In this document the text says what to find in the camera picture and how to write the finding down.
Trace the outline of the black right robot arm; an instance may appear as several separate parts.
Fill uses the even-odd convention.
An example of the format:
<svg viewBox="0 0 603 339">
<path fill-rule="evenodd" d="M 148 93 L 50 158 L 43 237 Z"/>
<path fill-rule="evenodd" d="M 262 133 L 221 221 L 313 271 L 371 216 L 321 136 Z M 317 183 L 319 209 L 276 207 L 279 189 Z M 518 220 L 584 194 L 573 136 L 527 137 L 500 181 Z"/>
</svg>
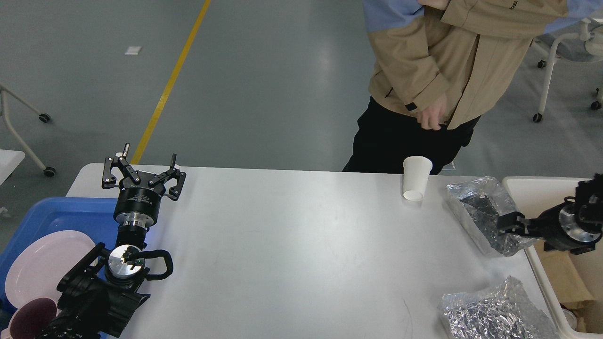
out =
<svg viewBox="0 0 603 339">
<path fill-rule="evenodd" d="M 602 175 L 577 183 L 574 196 L 526 219 L 518 211 L 499 216 L 496 229 L 504 234 L 544 240 L 544 251 L 581 255 L 596 249 L 602 238 Z"/>
</svg>

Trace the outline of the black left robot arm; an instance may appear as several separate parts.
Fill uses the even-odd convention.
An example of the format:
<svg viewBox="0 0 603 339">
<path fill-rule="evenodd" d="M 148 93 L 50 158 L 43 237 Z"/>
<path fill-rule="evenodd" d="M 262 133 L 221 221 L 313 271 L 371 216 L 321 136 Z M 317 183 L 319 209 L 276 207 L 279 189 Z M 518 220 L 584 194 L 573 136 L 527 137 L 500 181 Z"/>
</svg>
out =
<svg viewBox="0 0 603 339">
<path fill-rule="evenodd" d="M 146 250 L 146 235 L 159 218 L 163 197 L 177 201 L 187 174 L 177 155 L 167 170 L 155 174 L 134 169 L 123 151 L 106 157 L 103 189 L 119 189 L 113 218 L 118 223 L 114 248 L 97 243 L 57 285 L 58 315 L 37 335 L 39 339 L 98 339 L 102 333 L 120 337 L 137 309 L 148 299 L 138 290 L 145 281 L 161 281 L 174 272 L 166 250 Z"/>
</svg>

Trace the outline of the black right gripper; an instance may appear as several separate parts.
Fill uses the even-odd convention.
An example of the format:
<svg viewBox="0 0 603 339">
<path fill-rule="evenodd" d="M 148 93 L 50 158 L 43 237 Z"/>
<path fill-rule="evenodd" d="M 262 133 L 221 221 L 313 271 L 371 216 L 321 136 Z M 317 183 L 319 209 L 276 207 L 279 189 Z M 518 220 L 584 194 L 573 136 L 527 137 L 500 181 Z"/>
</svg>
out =
<svg viewBox="0 0 603 339">
<path fill-rule="evenodd" d="M 579 223 L 573 213 L 574 204 L 563 202 L 542 212 L 539 217 L 525 218 L 520 212 L 499 215 L 497 231 L 526 238 L 542 238 L 544 252 L 568 252 L 582 255 L 594 251 L 602 239 L 602 225 L 588 230 L 589 223 Z"/>
</svg>

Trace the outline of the bystander hand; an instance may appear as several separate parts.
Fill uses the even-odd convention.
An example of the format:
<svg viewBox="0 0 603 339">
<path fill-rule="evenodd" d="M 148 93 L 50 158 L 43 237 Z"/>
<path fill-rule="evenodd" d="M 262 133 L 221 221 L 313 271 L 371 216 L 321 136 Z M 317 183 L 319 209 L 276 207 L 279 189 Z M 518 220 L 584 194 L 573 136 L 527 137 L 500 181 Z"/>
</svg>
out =
<svg viewBox="0 0 603 339">
<path fill-rule="evenodd" d="M 440 120 L 447 111 L 448 97 L 442 94 L 433 103 L 416 114 L 416 122 L 425 130 L 438 131 L 441 129 Z"/>
</svg>

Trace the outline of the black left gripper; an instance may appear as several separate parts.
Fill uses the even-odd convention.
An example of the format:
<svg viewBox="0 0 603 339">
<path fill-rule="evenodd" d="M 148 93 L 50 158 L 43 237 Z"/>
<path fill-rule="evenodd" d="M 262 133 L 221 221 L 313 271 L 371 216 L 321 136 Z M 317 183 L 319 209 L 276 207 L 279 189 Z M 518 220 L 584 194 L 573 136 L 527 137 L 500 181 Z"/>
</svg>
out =
<svg viewBox="0 0 603 339">
<path fill-rule="evenodd" d="M 138 172 L 127 161 L 130 143 L 126 143 L 122 152 L 105 158 L 102 189 L 119 188 L 118 200 L 114 209 L 114 220 L 120 225 L 127 221 L 139 220 L 144 226 L 153 226 L 159 218 L 160 203 L 166 196 L 178 201 L 183 191 L 187 173 L 179 169 L 177 155 L 172 154 L 170 168 L 149 180 L 149 187 L 141 184 Z M 165 184 L 175 180 L 175 185 L 166 188 Z"/>
</svg>

